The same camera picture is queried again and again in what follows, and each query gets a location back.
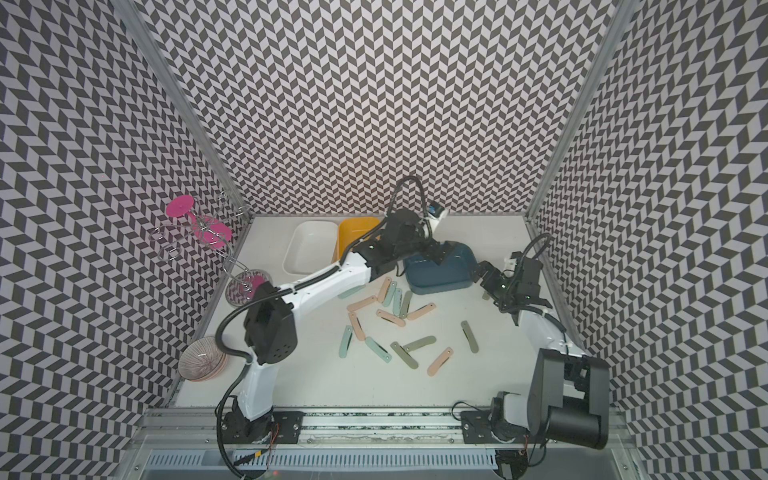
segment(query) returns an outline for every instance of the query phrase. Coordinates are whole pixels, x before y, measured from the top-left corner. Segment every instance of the cable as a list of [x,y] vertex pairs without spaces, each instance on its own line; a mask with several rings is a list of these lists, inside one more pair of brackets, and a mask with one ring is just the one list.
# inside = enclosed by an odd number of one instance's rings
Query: cable
[[395,200],[397,199],[397,193],[400,192],[402,189],[402,186],[406,184],[406,182],[411,181],[414,184],[416,184],[416,187],[419,189],[419,196],[421,197],[422,201],[422,214],[424,216],[424,221],[427,226],[427,240],[432,239],[432,225],[429,223],[429,211],[427,210],[427,200],[426,195],[424,195],[424,184],[422,184],[422,180],[418,178],[416,175],[409,175],[407,177],[403,177],[395,184],[395,190],[392,191],[392,196],[389,198],[389,206],[386,209],[386,216],[388,217],[392,213],[392,209],[395,208]]
[[371,230],[368,230],[363,235],[360,235],[359,237],[357,237],[356,240],[353,240],[352,242],[350,242],[349,245],[347,245],[346,248],[344,249],[344,253],[342,253],[341,255],[341,259],[339,260],[339,265],[344,264],[344,261],[346,260],[346,256],[347,254],[349,254],[349,251],[352,249],[352,247],[354,247],[359,241],[366,239],[368,237],[371,237],[373,234],[378,232],[384,225],[386,225],[386,217],[384,217],[384,219],[380,221],[379,224],[373,227]]
[[232,393],[232,390],[234,390],[234,388],[237,386],[238,383],[243,381],[249,369],[250,369],[250,363],[246,363],[243,366],[243,369],[240,371],[240,374],[235,379],[235,381],[232,382],[232,385],[230,385],[230,388],[227,389],[227,392],[224,394],[224,397],[221,399],[221,402],[219,402],[219,405],[217,405],[216,407],[216,444],[219,447],[219,454],[221,455],[221,458],[224,460],[224,464],[227,466],[230,472],[232,472],[236,477],[240,478],[241,480],[255,480],[258,477],[249,477],[246,474],[242,473],[240,470],[237,469],[237,467],[230,460],[230,456],[227,454],[227,451],[224,449],[224,442],[221,439],[221,421],[222,421],[221,416],[224,411],[224,404],[227,403],[227,399],[230,398],[230,394]]
[[531,454],[528,456],[528,467],[536,467],[541,465],[541,463],[544,461],[544,459],[547,457],[547,432],[549,432],[549,421],[551,417],[547,416],[547,425],[544,427],[544,439],[541,440],[541,443],[539,444],[539,450],[543,450],[544,454],[541,456],[541,458],[536,463],[531,463],[531,458],[533,458],[533,454],[536,451],[536,444],[533,444],[533,449],[531,450]]
[[399,273],[399,271],[400,271],[400,263],[397,263],[397,264],[395,265],[395,276],[403,276],[403,275],[405,275],[405,274],[406,274],[406,270],[407,270],[407,269],[408,269],[408,265],[405,265],[405,266],[402,268],[402,273]]
[[531,457],[533,456],[533,452],[536,450],[536,445],[534,445],[533,450],[531,450],[531,454],[528,457],[528,467],[538,467],[541,465],[541,463],[544,461],[545,458],[547,458],[547,442],[544,441],[544,443],[538,448],[539,450],[543,451],[543,455],[541,455],[541,458],[536,463],[531,463]]
[[540,248],[538,252],[536,252],[536,254],[533,256],[533,258],[536,258],[536,257],[538,257],[539,255],[541,255],[541,253],[542,253],[542,252],[544,252],[544,249],[545,249],[545,248],[547,248],[547,247],[549,246],[549,243],[550,243],[550,242],[551,242],[551,240],[552,240],[552,235],[550,235],[549,233],[542,233],[541,235],[537,235],[537,236],[536,236],[536,237],[535,237],[533,240],[531,240],[531,242],[530,242],[530,243],[529,243],[529,244],[528,244],[528,245],[525,247],[525,249],[523,250],[523,254],[522,254],[520,257],[522,258],[522,257],[525,257],[526,255],[528,255],[528,252],[529,252],[529,251],[531,251],[531,249],[532,249],[532,248],[533,248],[533,246],[536,244],[536,242],[538,242],[539,240],[542,240],[542,239],[544,239],[544,238],[546,238],[546,239],[547,239],[547,241],[544,243],[544,246],[543,246],[542,248]]
[[510,281],[509,281],[509,285],[508,285],[508,287],[507,287],[507,292],[509,292],[509,291],[510,291],[510,289],[511,289],[512,285],[514,285],[515,283],[517,283],[517,282],[518,282],[518,279],[519,279],[519,278],[520,278],[520,276],[522,275],[522,271],[523,271],[523,269],[522,269],[522,263],[523,263],[523,259],[524,259],[524,258],[526,258],[526,256],[528,255],[528,252],[529,252],[529,251],[531,251],[531,249],[534,247],[534,245],[536,244],[536,242],[538,242],[539,240],[542,240],[542,239],[544,239],[544,238],[546,238],[546,239],[547,239],[547,241],[544,243],[544,246],[542,246],[542,247],[541,247],[541,248],[538,250],[538,252],[536,252],[536,253],[534,254],[534,256],[533,256],[533,258],[537,258],[539,255],[541,255],[541,254],[544,252],[544,250],[546,250],[546,248],[549,246],[549,243],[550,243],[550,242],[551,242],[551,240],[552,240],[552,235],[550,235],[549,233],[542,233],[541,235],[537,235],[537,236],[536,236],[536,237],[535,237],[533,240],[531,240],[531,242],[530,242],[530,243],[529,243],[529,244],[528,244],[528,245],[527,245],[527,246],[526,246],[526,247],[523,249],[522,255],[520,256],[520,259],[518,260],[518,264],[515,266],[515,272],[512,274],[512,277],[511,277],[511,279],[510,279]]
[[244,480],[250,480],[250,477],[245,476],[242,472],[240,472],[237,467],[232,463],[232,461],[229,458],[229,455],[227,454],[227,451],[224,450],[224,444],[223,440],[221,439],[221,422],[222,422],[222,415],[224,410],[224,404],[227,403],[227,399],[230,397],[230,394],[235,389],[235,387],[243,381],[246,374],[248,373],[248,370],[250,370],[250,366],[253,363],[253,356],[249,353],[246,353],[242,350],[236,350],[231,349],[227,345],[224,344],[223,341],[223,333],[224,330],[227,328],[227,325],[238,315],[240,315],[245,310],[248,310],[249,308],[267,301],[267,300],[274,300],[277,298],[280,298],[281,296],[288,295],[289,293],[293,293],[297,290],[301,290],[304,288],[307,288],[308,286],[311,286],[315,283],[321,282],[328,278],[329,276],[333,275],[334,273],[339,271],[339,266],[336,265],[332,269],[328,270],[325,273],[322,273],[314,278],[311,278],[307,280],[306,282],[298,283],[295,286],[293,286],[290,290],[279,290],[277,292],[271,293],[265,297],[258,298],[251,300],[250,302],[246,303],[245,305],[238,306],[235,310],[233,310],[229,315],[225,316],[223,320],[221,321],[221,324],[219,324],[219,327],[216,329],[216,346],[221,350],[222,352],[226,353],[227,355],[232,356],[239,356],[243,359],[245,359],[245,365],[243,365],[243,370],[240,372],[239,376],[235,379],[234,382],[232,382],[232,385],[227,389],[227,391],[224,393],[224,397],[222,397],[221,401],[219,402],[219,405],[216,408],[216,442],[219,446],[219,453],[221,454],[221,458],[224,460],[224,464],[227,466],[227,468],[235,474],[237,477],[242,478]]
[[461,419],[460,419],[460,418],[456,417],[456,415],[454,415],[454,414],[453,414],[453,409],[455,409],[457,406],[461,405],[462,403],[463,403],[464,405],[468,406],[468,407],[469,407],[469,408],[471,408],[471,409],[475,409],[475,410],[477,410],[478,412],[482,412],[482,410],[481,410],[481,409],[479,409],[478,407],[476,407],[476,406],[474,406],[474,405],[469,405],[469,404],[468,404],[467,402],[465,402],[464,400],[459,400],[458,402],[454,403],[454,404],[453,404],[453,406],[451,407],[451,417],[453,417],[453,419],[454,419],[454,420],[459,420],[459,421],[461,421]]
[[280,434],[280,424],[278,423],[277,424],[277,431],[275,432],[274,435],[272,435],[272,439],[270,440],[270,448],[269,448],[270,456],[266,457],[266,469],[267,470],[270,469],[270,462],[272,461],[272,448],[274,447],[275,440],[277,439],[277,436],[279,434]]
[[533,259],[539,258],[539,256],[544,252],[544,250],[546,250],[547,247],[549,247],[549,244],[552,242],[553,237],[549,233],[546,233],[545,235],[547,235],[547,241],[544,242],[544,245],[542,245],[541,248],[538,249],[538,251],[534,253],[534,256],[531,258]]

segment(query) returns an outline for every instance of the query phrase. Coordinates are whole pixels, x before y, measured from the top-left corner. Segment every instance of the sage green plastic piece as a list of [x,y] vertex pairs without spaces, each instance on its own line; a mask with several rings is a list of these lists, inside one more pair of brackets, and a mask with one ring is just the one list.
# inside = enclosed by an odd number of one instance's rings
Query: sage green plastic piece
[[437,339],[433,335],[425,336],[422,339],[418,339],[415,342],[404,345],[402,349],[410,353],[413,350],[422,348],[423,346],[432,345],[434,342],[437,342]]
[[368,348],[373,350],[373,352],[379,356],[380,359],[384,360],[385,362],[389,363],[390,360],[392,360],[392,356],[389,355],[389,352],[384,350],[384,347],[380,346],[376,341],[372,338],[367,336],[366,337],[366,345]]
[[467,337],[467,341],[469,342],[469,349],[472,351],[472,353],[477,353],[480,351],[480,347],[478,346],[478,341],[475,340],[475,334],[472,333],[472,329],[469,328],[469,322],[464,320],[462,322],[462,330],[464,330],[464,336]]
[[355,293],[358,293],[360,290],[362,290],[364,288],[366,288],[365,285],[354,286],[354,287],[350,288],[349,290],[347,290],[346,292],[344,292],[341,295],[339,295],[339,298],[344,299],[344,298],[346,298],[348,296],[352,296],[352,295],[354,295]]
[[416,362],[397,342],[392,342],[389,344],[389,346],[392,347],[392,350],[397,353],[397,356],[402,359],[403,362],[406,363],[407,366],[411,367],[412,369],[416,370],[419,367],[419,363]]
[[395,289],[395,299],[392,301],[392,315],[400,317],[400,305],[402,304],[402,290]]
[[349,350],[349,344],[352,342],[352,327],[347,325],[344,327],[344,335],[341,337],[341,345],[339,345],[339,357],[345,359],[346,353]]
[[393,280],[392,283],[389,284],[389,290],[386,291],[386,296],[382,303],[383,306],[389,306],[389,304],[392,303],[392,298],[395,296],[395,290],[397,290],[397,282]]
[[413,292],[408,290],[405,295],[402,296],[402,303],[400,303],[400,314],[398,315],[402,319],[406,319],[408,316],[408,308],[411,306],[411,297]]

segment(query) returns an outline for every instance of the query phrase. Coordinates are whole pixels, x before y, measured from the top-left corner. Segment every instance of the black mounting bracket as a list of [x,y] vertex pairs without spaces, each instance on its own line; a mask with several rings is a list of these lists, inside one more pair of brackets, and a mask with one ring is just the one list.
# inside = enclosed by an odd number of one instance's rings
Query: black mounting bracket
[[235,401],[232,412],[224,415],[222,420],[221,439],[224,444],[234,445],[269,443],[270,433],[277,432],[276,444],[295,445],[299,442],[303,418],[303,412],[270,411],[250,421],[243,416]]
[[[469,445],[494,443],[508,445],[510,443],[519,443],[521,448],[525,443],[525,435],[528,434],[528,430],[523,427],[510,425],[512,428],[516,429],[511,432],[514,436],[511,438],[511,441],[502,442],[491,429],[490,415],[490,410],[465,410],[464,412],[459,413],[459,418],[462,420],[462,436],[464,437],[464,443]],[[517,445],[510,445],[510,448],[517,447]]]

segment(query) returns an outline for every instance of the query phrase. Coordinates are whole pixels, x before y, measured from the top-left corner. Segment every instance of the chevron patterned wall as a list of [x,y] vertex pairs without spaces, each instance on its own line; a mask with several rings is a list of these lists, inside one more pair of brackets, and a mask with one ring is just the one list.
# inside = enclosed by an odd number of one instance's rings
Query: chevron patterned wall
[[523,211],[616,0],[137,3],[253,208],[329,214]]
[[537,219],[655,478],[768,478],[766,37],[643,3]]
[[157,265],[147,229],[218,186],[103,0],[0,24],[0,478],[104,478],[219,276],[193,245]]

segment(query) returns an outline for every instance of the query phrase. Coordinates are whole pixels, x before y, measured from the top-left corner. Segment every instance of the red wire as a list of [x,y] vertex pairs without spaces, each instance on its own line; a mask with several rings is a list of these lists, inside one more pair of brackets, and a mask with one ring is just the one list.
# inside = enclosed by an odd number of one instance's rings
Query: red wire
[[277,435],[280,433],[280,424],[277,424],[277,431],[274,435],[272,435],[272,439],[270,440],[270,455],[266,457],[266,469],[270,469],[270,461],[272,460],[272,446],[275,443],[275,439],[277,439]]

